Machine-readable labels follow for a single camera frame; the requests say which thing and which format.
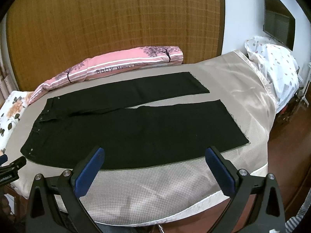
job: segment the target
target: tv screen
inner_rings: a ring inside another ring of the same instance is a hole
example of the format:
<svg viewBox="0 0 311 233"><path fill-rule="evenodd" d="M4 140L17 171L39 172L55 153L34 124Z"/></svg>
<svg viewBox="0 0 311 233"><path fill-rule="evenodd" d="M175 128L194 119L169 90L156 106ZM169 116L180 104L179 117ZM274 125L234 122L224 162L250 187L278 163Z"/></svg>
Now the tv screen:
<svg viewBox="0 0 311 233"><path fill-rule="evenodd" d="M280 0L265 1L265 23L263 31L293 50L295 18Z"/></svg>

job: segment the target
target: beige bed sheet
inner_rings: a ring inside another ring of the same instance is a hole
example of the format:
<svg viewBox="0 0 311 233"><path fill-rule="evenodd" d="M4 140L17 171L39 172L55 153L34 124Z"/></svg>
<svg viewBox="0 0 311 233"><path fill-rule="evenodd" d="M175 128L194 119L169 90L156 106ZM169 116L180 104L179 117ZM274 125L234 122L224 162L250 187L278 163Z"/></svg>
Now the beige bed sheet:
<svg viewBox="0 0 311 233"><path fill-rule="evenodd" d="M210 94L177 97L146 105L162 106L220 99L250 141L222 155L231 160L237 169L244 168L255 175L265 176L267 142L275 117L275 96L265 78L240 51L196 64L125 72L49 92L26 109L7 144L8 163L21 156L20 149L48 98L100 84L182 71L191 72L210 90ZM37 173L49 177L63 171L28 160L19 171L19 180L12 185L28 198ZM65 211L61 198L56 198L60 209ZM226 197L220 191L205 159L198 158L144 169L100 171L87 195L80 200L91 217L99 223L138 226L182 219L224 199Z"/></svg>

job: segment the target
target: tree print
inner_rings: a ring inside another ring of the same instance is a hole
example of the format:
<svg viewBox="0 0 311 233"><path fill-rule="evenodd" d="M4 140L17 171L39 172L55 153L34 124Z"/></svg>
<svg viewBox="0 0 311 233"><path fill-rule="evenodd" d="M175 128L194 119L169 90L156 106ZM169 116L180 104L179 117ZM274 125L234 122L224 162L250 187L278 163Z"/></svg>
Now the tree print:
<svg viewBox="0 0 311 233"><path fill-rule="evenodd" d="M84 66L84 61L82 61L82 62L80 62L79 64L76 64L76 65L74 65L74 66L68 68L67 70L61 72L60 74L56 75L56 76L55 76L55 79L58 80L58 79L60 79L63 75L67 74L67 79L69 80L69 82L71 82L70 79L69 79L69 74L70 74L70 72L71 72L71 71L78 70L78 69L80 69L82 66Z"/></svg>
<svg viewBox="0 0 311 233"><path fill-rule="evenodd" d="M144 53L150 57L156 57L157 54L163 53L166 54L169 58L169 62L171 61L170 53L178 52L179 48L176 46L145 46L142 47Z"/></svg>

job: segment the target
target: blue gripper pad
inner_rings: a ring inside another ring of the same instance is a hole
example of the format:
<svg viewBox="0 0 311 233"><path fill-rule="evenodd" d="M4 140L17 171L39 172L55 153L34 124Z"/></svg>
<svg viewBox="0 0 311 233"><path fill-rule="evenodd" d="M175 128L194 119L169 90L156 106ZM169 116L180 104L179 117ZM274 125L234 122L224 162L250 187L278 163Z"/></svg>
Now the blue gripper pad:
<svg viewBox="0 0 311 233"><path fill-rule="evenodd" d="M81 169L80 174L77 177L73 175L72 186L77 198L86 195L104 160L105 151L102 148L98 148L85 167Z"/></svg>
<svg viewBox="0 0 311 233"><path fill-rule="evenodd" d="M231 174L214 153L212 148L205 150L205 161L214 175L224 195L233 197L235 195L235 181Z"/></svg>
<svg viewBox="0 0 311 233"><path fill-rule="evenodd" d="M5 162L7 162L7 155L3 154L2 156L0 156L0 166Z"/></svg>

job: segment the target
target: white polka dot cloth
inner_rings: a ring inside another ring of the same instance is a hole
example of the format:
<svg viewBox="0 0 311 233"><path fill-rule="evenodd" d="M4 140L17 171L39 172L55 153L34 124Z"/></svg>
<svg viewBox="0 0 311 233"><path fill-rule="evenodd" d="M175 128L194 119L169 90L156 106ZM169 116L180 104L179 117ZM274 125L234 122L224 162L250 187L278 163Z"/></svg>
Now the white polka dot cloth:
<svg viewBox="0 0 311 233"><path fill-rule="evenodd" d="M251 61L269 83L273 83L277 96L279 112L298 90L299 82L296 70L298 65L290 51L268 37L253 37L245 42L245 48Z"/></svg>

